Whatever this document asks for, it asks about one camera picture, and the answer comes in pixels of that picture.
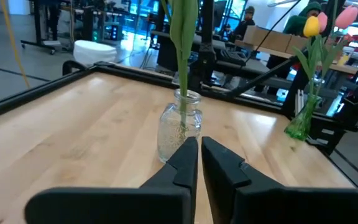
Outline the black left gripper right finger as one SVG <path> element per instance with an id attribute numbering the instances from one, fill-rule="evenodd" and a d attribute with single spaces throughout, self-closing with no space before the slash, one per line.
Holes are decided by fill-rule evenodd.
<path id="1" fill-rule="evenodd" d="M 201 155 L 215 223 L 358 223 L 358 189 L 286 187 L 211 137 Z"/>

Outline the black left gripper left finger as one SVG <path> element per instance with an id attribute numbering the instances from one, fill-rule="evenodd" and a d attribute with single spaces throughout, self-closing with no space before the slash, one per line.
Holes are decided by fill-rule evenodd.
<path id="1" fill-rule="evenodd" d="M 55 187 L 26 204 L 27 223 L 193 223 L 198 142 L 190 137 L 138 188 Z"/>

